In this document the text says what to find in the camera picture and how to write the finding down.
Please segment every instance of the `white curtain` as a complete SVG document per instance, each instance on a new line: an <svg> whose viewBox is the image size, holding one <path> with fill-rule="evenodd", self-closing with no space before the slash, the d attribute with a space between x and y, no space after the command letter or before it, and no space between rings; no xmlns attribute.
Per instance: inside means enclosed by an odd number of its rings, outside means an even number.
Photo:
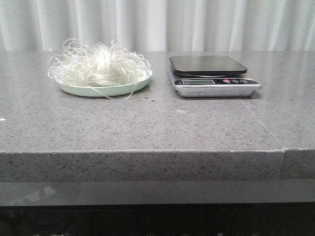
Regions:
<svg viewBox="0 0 315 236"><path fill-rule="evenodd" d="M315 0L0 0L0 50L315 50Z"/></svg>

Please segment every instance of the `tangled white fiber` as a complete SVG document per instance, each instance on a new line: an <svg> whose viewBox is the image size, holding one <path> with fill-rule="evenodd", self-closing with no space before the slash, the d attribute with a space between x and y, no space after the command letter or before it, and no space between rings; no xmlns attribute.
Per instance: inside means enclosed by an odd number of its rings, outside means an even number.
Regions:
<svg viewBox="0 0 315 236"><path fill-rule="evenodd" d="M88 47L83 41L70 38L60 54L49 60L48 76L58 83L80 87L109 87L137 84L148 76L151 67L143 55L126 51L120 43L107 47L96 43Z"/></svg>

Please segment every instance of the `gray countertop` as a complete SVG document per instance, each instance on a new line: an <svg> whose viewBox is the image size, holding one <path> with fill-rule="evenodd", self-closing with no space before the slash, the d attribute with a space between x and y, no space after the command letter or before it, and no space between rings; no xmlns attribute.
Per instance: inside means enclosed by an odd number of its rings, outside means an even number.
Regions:
<svg viewBox="0 0 315 236"><path fill-rule="evenodd" d="M230 56L262 84L247 98L182 98L169 56ZM315 52L144 53L127 101L63 92L45 52L0 53L0 181L315 177Z"/></svg>

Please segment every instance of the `light green plate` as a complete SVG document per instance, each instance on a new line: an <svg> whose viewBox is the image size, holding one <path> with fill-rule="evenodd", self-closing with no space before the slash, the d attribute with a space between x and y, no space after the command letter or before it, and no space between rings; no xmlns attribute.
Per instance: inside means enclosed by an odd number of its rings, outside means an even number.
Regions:
<svg viewBox="0 0 315 236"><path fill-rule="evenodd" d="M129 94L133 91L139 91L143 89L149 82L150 77L152 76L152 71L150 71L148 76L143 76L140 78L139 83L137 84L136 88L134 89L134 84L127 84L127 85L118 85L118 86L110 86L110 87L80 87L80 86L73 86L73 85L63 85L60 84L60 87L63 91L83 97L103 97L102 94L113 97L119 95Z"/></svg>

